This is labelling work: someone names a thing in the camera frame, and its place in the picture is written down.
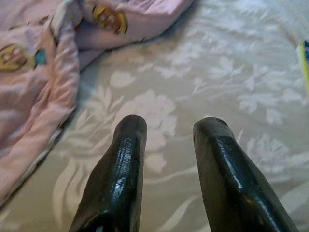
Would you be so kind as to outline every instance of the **yellow cartoon character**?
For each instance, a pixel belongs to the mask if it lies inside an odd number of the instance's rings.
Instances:
[[[95,6],[93,8],[94,20],[100,27],[116,34],[126,33],[126,14],[121,11],[114,11],[108,7]]]
[[[15,71],[22,67],[34,69],[42,64],[46,64],[44,50],[38,50],[34,56],[16,44],[10,44],[0,50],[0,71]]]

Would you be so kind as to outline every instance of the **pink fabric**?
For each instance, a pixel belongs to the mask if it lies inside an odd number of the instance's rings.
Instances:
[[[10,0],[1,7],[0,206],[74,110],[80,69],[105,49],[159,35],[192,1]]]

